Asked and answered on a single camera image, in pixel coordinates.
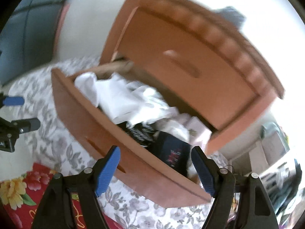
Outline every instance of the drawer handle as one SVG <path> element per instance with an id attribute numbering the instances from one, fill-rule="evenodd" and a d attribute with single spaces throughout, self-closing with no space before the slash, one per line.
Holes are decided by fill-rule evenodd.
<path id="1" fill-rule="evenodd" d="M 106 156 L 106 154 L 105 154 L 104 152 L 102 152 L 101 149 L 100 149 L 92 140 L 88 139 L 87 137 L 85 137 L 85 139 L 86 139 L 86 141 L 87 141 L 94 149 L 98 150 L 99 153 L 100 153 L 103 157 Z M 117 169 L 120 170 L 120 171 L 123 172 L 123 173 L 126 173 L 126 171 L 124 170 L 124 168 L 123 168 L 120 164 L 118 164 Z"/>
<path id="2" fill-rule="evenodd" d="M 191 64 L 189 61 L 184 59 L 180 54 L 178 54 L 174 50 L 167 50 L 163 52 L 163 55 L 169 58 L 174 64 L 179 66 L 182 70 L 188 73 L 190 76 L 194 78 L 200 77 L 200 70 Z"/>

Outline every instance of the closed drawer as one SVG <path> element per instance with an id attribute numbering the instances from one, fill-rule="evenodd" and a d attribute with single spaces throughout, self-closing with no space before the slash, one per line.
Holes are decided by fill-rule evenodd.
<path id="1" fill-rule="evenodd" d="M 104 65 L 88 71 L 98 72 Z M 133 76 L 142 71 L 132 69 Z M 52 88 L 57 114 L 70 133 L 95 158 L 103 157 L 112 145 L 121 149 L 120 169 L 115 176 L 140 195 L 162 207 L 182 207 L 210 202 L 199 185 L 160 161 L 113 124 L 74 87 L 73 77 L 52 70 Z"/>
<path id="2" fill-rule="evenodd" d="M 207 45 L 143 9 L 131 15 L 116 50 L 156 77 L 218 130 L 257 96 Z"/>

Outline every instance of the red floral fabric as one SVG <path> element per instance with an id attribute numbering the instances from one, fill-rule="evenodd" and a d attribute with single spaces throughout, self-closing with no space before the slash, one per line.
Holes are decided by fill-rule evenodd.
<path id="1" fill-rule="evenodd" d="M 56 172 L 34 163 L 33 170 L 21 177 L 0 182 L 0 198 L 9 217 L 17 228 L 30 229 L 39 202 Z M 71 195 L 77 228 L 86 228 L 77 193 Z M 110 229 L 123 229 L 104 215 Z"/>

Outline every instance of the drawer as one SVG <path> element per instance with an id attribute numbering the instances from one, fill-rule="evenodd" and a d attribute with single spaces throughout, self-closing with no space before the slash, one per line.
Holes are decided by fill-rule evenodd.
<path id="1" fill-rule="evenodd" d="M 118 71 L 116 68 L 122 65 L 116 66 L 114 62 L 112 66 L 113 70 Z M 100 77 L 105 73 L 105 68 L 107 65 L 101 65 L 87 71 L 93 71 Z M 128 79 L 147 80 L 149 85 L 160 85 L 137 66 L 133 66 L 128 72 L 119 73 Z M 91 156 L 99 159 L 105 156 L 112 145 L 119 146 L 121 161 L 115 176 L 140 195 L 162 207 L 183 207 L 210 202 L 210 195 L 199 185 L 141 147 L 113 124 L 100 109 L 95 108 L 74 86 L 74 79 L 79 74 L 66 77 L 59 69 L 52 70 L 54 102 L 60 120 Z"/>
<path id="2" fill-rule="evenodd" d="M 116 51 L 171 89 L 217 130 L 257 96 L 210 47 L 145 9 L 131 14 Z"/>

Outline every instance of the pink flower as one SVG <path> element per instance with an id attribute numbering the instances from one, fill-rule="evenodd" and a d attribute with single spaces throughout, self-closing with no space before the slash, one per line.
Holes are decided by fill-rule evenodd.
<path id="1" fill-rule="evenodd" d="M 48 184 L 50 182 L 50 177 L 45 173 L 39 173 L 38 171 L 28 172 L 26 178 L 23 180 L 26 182 L 30 190 L 41 189 L 41 183 Z"/>
<path id="2" fill-rule="evenodd" d="M 10 213 L 10 217 L 17 228 L 22 228 L 22 222 L 16 213 Z"/>

